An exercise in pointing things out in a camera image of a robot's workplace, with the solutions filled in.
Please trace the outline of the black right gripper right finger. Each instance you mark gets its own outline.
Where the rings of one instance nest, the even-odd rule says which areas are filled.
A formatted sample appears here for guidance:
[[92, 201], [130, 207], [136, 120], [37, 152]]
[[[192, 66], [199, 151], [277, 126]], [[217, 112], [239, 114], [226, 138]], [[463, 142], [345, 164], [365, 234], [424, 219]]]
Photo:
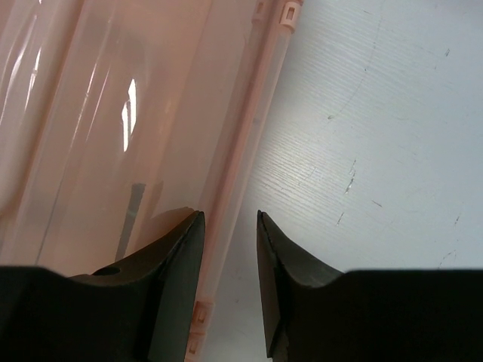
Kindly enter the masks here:
[[338, 271], [257, 214], [266, 354], [273, 361], [480, 361], [482, 272]]

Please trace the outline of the pink plastic toolbox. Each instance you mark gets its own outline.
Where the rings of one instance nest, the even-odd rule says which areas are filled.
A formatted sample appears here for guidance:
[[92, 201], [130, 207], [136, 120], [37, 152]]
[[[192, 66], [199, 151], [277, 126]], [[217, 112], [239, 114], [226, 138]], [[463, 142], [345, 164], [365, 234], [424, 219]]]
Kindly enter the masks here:
[[70, 278], [118, 262], [143, 183], [125, 257], [205, 215], [182, 360], [197, 361], [302, 6], [3, 1], [1, 270]]

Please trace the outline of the silver ratchet wrench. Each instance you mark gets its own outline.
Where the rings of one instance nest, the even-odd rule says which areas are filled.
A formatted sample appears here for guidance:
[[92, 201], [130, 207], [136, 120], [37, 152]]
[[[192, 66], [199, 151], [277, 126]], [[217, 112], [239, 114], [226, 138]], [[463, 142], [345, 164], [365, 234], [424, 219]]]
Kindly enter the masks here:
[[146, 185], [143, 183], [134, 183], [131, 186], [131, 196], [125, 213], [122, 231], [119, 237], [118, 248], [115, 254], [115, 261], [119, 261], [120, 259], [123, 259], [125, 257], [125, 252], [131, 238], [131, 233], [140, 209], [145, 188]]

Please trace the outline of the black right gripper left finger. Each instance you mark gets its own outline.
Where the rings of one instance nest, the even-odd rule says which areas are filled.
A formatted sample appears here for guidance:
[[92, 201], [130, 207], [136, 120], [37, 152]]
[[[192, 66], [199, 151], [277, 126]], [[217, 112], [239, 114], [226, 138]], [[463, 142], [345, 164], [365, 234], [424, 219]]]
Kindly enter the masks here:
[[205, 242], [196, 211], [91, 275], [1, 270], [3, 361], [182, 361]]

